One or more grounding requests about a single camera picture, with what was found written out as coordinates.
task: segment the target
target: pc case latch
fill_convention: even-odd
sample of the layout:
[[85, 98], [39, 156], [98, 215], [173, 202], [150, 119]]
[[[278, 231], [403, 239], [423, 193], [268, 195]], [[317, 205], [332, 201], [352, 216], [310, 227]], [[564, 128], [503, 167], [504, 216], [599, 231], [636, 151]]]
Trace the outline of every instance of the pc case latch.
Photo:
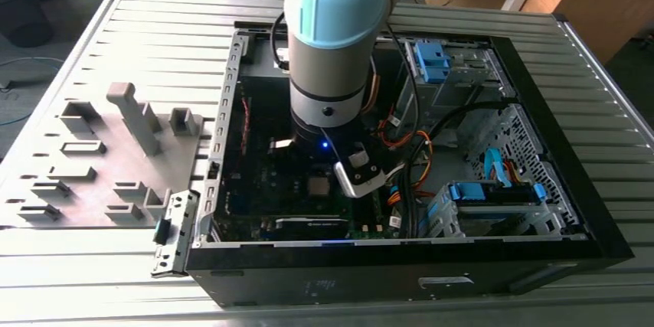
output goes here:
[[154, 268], [152, 277], [182, 277], [185, 255], [189, 249], [190, 230], [198, 194], [194, 191], [180, 191], [170, 195], [165, 213], [154, 229]]

